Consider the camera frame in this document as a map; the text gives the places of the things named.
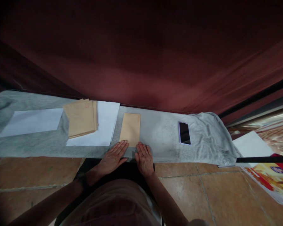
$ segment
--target black phone screen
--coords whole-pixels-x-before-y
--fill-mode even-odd
[[[189,126],[186,123],[179,123],[180,142],[185,144],[191,144]]]

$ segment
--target wrist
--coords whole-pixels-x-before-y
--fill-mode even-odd
[[[145,176],[145,180],[152,180],[154,177],[156,177],[156,173],[155,171],[153,171],[152,173],[150,173],[149,175]]]
[[[93,167],[86,173],[86,179],[89,186],[94,185],[98,182],[104,175],[102,175],[98,170],[98,165]]]

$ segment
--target stack of brown envelopes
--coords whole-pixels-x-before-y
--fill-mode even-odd
[[[83,136],[97,130],[97,102],[81,99],[63,106],[69,120],[69,138]]]

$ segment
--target white paper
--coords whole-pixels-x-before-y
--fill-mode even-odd
[[[15,111],[0,137],[56,130],[63,108]]]
[[[119,103],[98,101],[97,131],[68,139],[66,146],[110,146],[118,112]]]
[[[264,140],[251,131],[235,140],[234,145],[238,148],[243,157],[265,157],[274,154],[273,150],[265,143]],[[248,163],[251,167],[256,166],[258,163]]]

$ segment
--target gray cloth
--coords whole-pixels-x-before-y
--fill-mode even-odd
[[[4,91],[0,93],[0,132],[14,111],[62,108],[75,100]],[[140,141],[148,144],[154,162],[202,162],[232,165],[236,149],[222,121],[214,113],[183,115],[132,107],[119,108],[115,131],[110,146],[119,141],[124,112],[141,114]],[[178,122],[189,124],[191,146],[179,142]],[[55,131],[0,138],[0,157],[86,157],[102,158],[109,147],[71,146],[68,139],[68,119],[63,112]],[[135,148],[128,148],[125,157],[134,159]]]

